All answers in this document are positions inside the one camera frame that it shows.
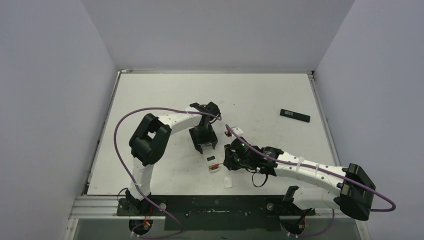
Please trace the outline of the white battery cover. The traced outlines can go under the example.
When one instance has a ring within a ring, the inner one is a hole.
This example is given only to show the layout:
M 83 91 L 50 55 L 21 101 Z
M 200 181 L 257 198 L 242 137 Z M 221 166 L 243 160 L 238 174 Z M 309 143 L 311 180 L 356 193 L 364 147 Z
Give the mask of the white battery cover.
M 230 189 L 233 187 L 233 179 L 229 176 L 224 177 L 223 184 L 225 189 Z

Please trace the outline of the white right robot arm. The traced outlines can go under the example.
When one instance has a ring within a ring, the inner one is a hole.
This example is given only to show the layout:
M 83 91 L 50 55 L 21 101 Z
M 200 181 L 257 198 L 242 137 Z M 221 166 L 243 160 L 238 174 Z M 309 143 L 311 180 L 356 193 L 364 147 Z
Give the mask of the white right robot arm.
M 224 146 L 224 166 L 230 171 L 247 169 L 274 177 L 292 178 L 312 188 L 290 186 L 282 207 L 290 215 L 313 208 L 335 209 L 360 221 L 369 219 L 375 184 L 357 164 L 323 165 L 279 148 L 248 147 L 239 139 Z

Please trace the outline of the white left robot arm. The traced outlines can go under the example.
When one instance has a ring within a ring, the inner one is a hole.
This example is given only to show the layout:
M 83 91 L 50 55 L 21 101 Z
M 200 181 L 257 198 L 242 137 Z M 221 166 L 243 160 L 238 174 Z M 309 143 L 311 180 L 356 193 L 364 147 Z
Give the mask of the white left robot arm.
M 218 143 L 212 123 L 220 120 L 219 107 L 192 103 L 184 110 L 171 110 L 170 114 L 155 116 L 148 113 L 141 120 L 129 140 L 133 168 L 129 172 L 131 184 L 125 197 L 119 199 L 118 216 L 161 216 L 164 210 L 172 210 L 184 196 L 152 195 L 151 179 L 155 164 L 163 157 L 172 135 L 188 130 L 194 148 L 204 157 L 209 173 L 220 171 L 215 153 Z

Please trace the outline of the white red remote control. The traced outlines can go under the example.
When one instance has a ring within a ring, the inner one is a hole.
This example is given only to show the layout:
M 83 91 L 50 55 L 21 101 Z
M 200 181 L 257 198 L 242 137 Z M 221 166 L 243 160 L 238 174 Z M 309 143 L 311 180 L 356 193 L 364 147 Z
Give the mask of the white red remote control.
M 202 155 L 205 159 L 205 163 L 206 163 L 208 172 L 210 174 L 213 174 L 213 173 L 220 171 L 221 165 L 220 165 L 220 168 L 215 169 L 215 170 L 209 170 L 209 168 L 208 168 L 208 166 L 210 166 L 210 165 L 220 164 L 219 159 L 218 159 L 217 154 L 216 154 L 216 151 L 212 148 L 211 144 L 203 145 L 201 148 L 203 150 Z

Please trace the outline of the red AAA battery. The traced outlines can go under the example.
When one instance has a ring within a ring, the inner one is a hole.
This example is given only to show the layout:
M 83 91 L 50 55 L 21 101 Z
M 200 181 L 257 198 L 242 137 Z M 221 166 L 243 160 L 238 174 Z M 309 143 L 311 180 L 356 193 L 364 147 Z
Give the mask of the red AAA battery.
M 210 170 L 210 171 L 213 171 L 213 170 L 215 170 L 215 169 L 219 169 L 220 168 L 220 163 L 217 163 L 217 164 L 213 164 L 213 165 L 209 165 L 208 166 L 208 169 Z

